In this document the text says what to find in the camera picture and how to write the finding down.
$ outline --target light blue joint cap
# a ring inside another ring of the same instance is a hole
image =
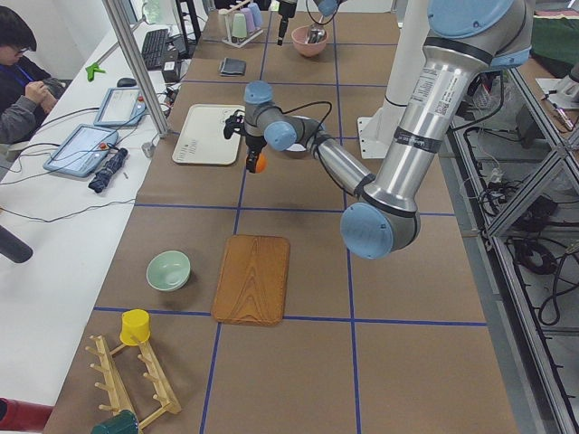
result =
[[[364,259],[382,258],[394,245],[390,222],[375,207],[363,202],[344,211],[340,232],[350,251]]]
[[[318,5],[318,10],[324,16],[331,16],[337,10],[337,1],[322,0]]]
[[[440,36],[460,39],[484,32],[500,20],[515,0],[431,0],[428,21]]]
[[[495,57],[486,71],[501,71],[521,66],[528,60],[530,53],[531,48],[529,47],[525,50],[521,50],[520,52],[513,52],[505,56]]]
[[[245,86],[245,102],[248,104],[263,104],[273,99],[273,90],[265,81],[252,81]]]
[[[285,120],[270,123],[263,131],[263,136],[276,151],[285,151],[298,140],[296,130]]]

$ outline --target dark green cup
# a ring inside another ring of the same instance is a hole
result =
[[[138,434],[138,420],[132,411],[123,410],[96,425],[90,434]]]

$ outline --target computer mouse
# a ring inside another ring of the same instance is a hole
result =
[[[137,81],[135,79],[131,79],[130,77],[124,77],[117,81],[118,88],[132,88],[133,86],[137,86]]]

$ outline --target person's hand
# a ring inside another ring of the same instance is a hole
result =
[[[40,104],[51,92],[41,81],[31,81],[24,88],[24,96],[35,104]]]
[[[54,109],[54,106],[56,105],[57,102],[58,100],[49,91],[48,95],[40,102],[40,107],[42,107],[44,113],[48,115],[52,111],[52,109]]]

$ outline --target light green bowl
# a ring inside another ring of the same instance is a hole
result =
[[[156,255],[147,267],[147,282],[159,291],[175,291],[189,279],[191,263],[187,256],[176,250]]]

